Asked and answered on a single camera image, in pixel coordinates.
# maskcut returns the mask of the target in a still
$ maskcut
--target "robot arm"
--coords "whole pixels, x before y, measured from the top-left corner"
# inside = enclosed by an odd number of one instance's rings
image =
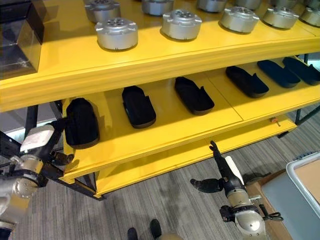
[[[271,219],[269,216],[277,215],[281,220],[279,213],[269,215],[260,204],[265,217],[259,214],[259,209],[252,204],[248,196],[242,176],[230,156],[222,157],[215,142],[211,141],[210,149],[213,151],[213,157],[217,163],[221,177],[198,181],[191,179],[190,183],[203,193],[216,193],[224,189],[230,206],[222,206],[220,214],[224,222],[234,222],[243,235],[244,239],[267,239],[265,220]]]
[[[44,163],[55,160],[55,164],[64,165],[73,159],[72,155],[63,157],[63,153],[52,151],[64,128],[65,119],[33,128],[20,146],[19,154],[9,156],[12,153],[0,152],[15,165],[11,172],[0,175],[0,240],[9,238],[26,214],[32,194],[47,184],[48,180],[41,175]]]

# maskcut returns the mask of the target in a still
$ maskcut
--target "shelving unit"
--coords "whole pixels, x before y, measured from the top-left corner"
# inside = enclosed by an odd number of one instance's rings
[[[259,21],[250,34],[222,29],[222,13],[196,9],[193,0],[175,8],[198,14],[203,23],[196,40],[179,42],[160,34],[162,18],[143,14],[136,0],[119,0],[122,16],[137,23],[138,45],[128,51],[102,50],[82,0],[45,1],[38,73],[0,82],[0,112],[74,96],[150,83],[231,65],[320,51],[319,29],[297,22],[279,30]],[[265,12],[261,5],[258,15]]]
[[[89,192],[99,198],[211,157],[211,139],[227,152],[291,131],[296,125],[283,114],[320,101],[320,85],[300,82],[282,88],[256,66],[260,60],[281,64],[284,56],[319,52],[320,28],[298,20],[293,28],[280,30],[259,21],[252,33],[237,34],[219,26],[222,13],[196,9],[195,0],[175,0],[175,9],[189,10],[203,21],[195,40],[181,42],[163,36],[162,18],[143,14],[139,1],[117,1],[122,16],[138,25],[136,47],[101,49],[82,0],[44,1],[48,18],[38,73],[0,81],[0,112],[63,100],[65,114],[75,97],[92,103],[100,141],[83,150],[64,143],[65,153],[75,154],[60,178],[68,184],[95,173],[97,189]],[[262,18],[267,7],[265,0],[256,14]],[[301,14],[304,7],[298,4],[294,10]],[[225,74],[225,67],[234,65],[257,73],[270,91],[262,98],[246,97]],[[209,114],[188,112],[174,90],[178,76],[204,86],[215,102]],[[133,85],[150,96],[157,114],[155,124],[145,129],[132,128],[123,108],[122,90]],[[276,116],[279,125],[269,120]],[[79,186],[71,188],[81,192]]]
[[[96,197],[142,180],[181,168],[212,157],[209,142],[213,139],[222,153],[252,144],[285,131],[296,125],[284,115],[279,116],[279,124],[264,120],[213,138],[202,139],[135,161],[107,167],[96,174]]]
[[[274,61],[279,64],[282,58]],[[134,129],[130,125],[123,108],[122,89],[85,95],[95,108],[101,139],[97,145],[83,150],[73,150],[64,144],[64,151],[74,153],[75,158],[66,166],[62,179],[73,183],[75,178],[89,173],[200,139],[225,135],[231,130],[320,101],[320,85],[300,82],[294,88],[283,88],[261,72],[256,63],[241,67],[252,74],[257,73],[270,91],[261,98],[247,97],[228,79],[225,68],[186,76],[199,87],[204,86],[215,102],[213,111],[204,116],[188,112],[174,90],[172,78],[140,85],[149,95],[157,114],[155,124],[145,129]],[[69,102],[70,99],[65,100],[64,109]]]

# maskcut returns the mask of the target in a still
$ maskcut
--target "gray carpet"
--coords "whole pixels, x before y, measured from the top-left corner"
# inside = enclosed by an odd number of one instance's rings
[[[301,115],[315,106],[304,108]],[[242,174],[266,174],[317,150],[320,113],[282,139],[272,137],[228,155]],[[114,191],[100,202],[50,182],[35,194],[12,239],[125,240],[128,228],[135,227],[140,240],[151,240],[148,225],[158,218],[163,232],[178,233],[185,240],[238,240],[242,237],[234,224],[220,217],[220,207],[228,204],[224,193],[199,193],[189,184],[190,178],[219,176],[215,162],[207,159]]]

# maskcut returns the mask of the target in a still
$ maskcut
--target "white bin rim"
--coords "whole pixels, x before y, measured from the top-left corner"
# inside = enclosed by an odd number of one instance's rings
[[[302,196],[305,198],[305,200],[309,203],[310,207],[314,210],[318,218],[320,218],[320,205],[317,202],[317,200],[314,198],[314,196],[309,192],[309,190],[306,188],[306,186],[301,182],[298,175],[295,172],[295,169],[298,169],[299,167],[302,167],[303,165],[312,163],[316,160],[320,160],[320,151],[315,152],[311,155],[308,155],[300,160],[289,162],[286,165],[286,172],[289,176],[289,178],[292,180],[292,182],[295,184],[295,186],[298,188]]]

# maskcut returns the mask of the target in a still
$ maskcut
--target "black metal frame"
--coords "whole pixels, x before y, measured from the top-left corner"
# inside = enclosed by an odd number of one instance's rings
[[[309,53],[306,53],[303,56],[303,61],[307,64],[308,63],[308,59],[309,59]],[[309,112],[307,115],[305,115],[303,118],[301,117],[301,108],[298,109],[296,111],[296,115],[295,115],[295,125],[300,126],[301,124],[303,124],[305,121],[309,120],[310,118],[312,118],[315,114],[317,114],[318,112],[320,112],[320,106],[317,106],[314,110],[312,110],[311,112]],[[282,138],[283,136],[287,135],[289,133],[289,131],[285,131],[281,134],[278,135],[278,138]]]
[[[49,103],[50,108],[57,120],[62,119],[62,102],[61,100],[52,101]]]
[[[57,119],[62,118],[62,104],[61,101],[55,101],[50,103],[50,106],[52,108],[52,111]],[[27,118],[25,122],[25,134],[24,138],[28,135],[30,129],[35,128],[37,126],[37,120],[38,120],[38,105],[34,106],[29,106],[27,108]],[[21,144],[14,140],[13,138],[9,137],[2,131],[0,131],[0,155],[10,159],[12,156],[20,156],[20,147]],[[1,167],[5,167],[8,165],[7,163],[3,164]],[[13,170],[15,167],[14,164],[10,165],[10,169]],[[64,172],[56,167],[55,165],[51,163],[44,163],[43,168],[40,173],[42,176],[44,176],[47,179],[50,179],[58,184],[64,185],[67,188],[70,188],[76,192],[79,192],[81,194],[84,194],[92,199],[102,201],[104,200],[104,197],[102,196],[101,198],[97,198],[94,195],[97,192],[97,187],[94,183],[91,182],[91,179],[88,175],[84,176],[85,183],[80,182],[79,180],[75,179],[74,183],[68,184],[59,178],[64,176]]]

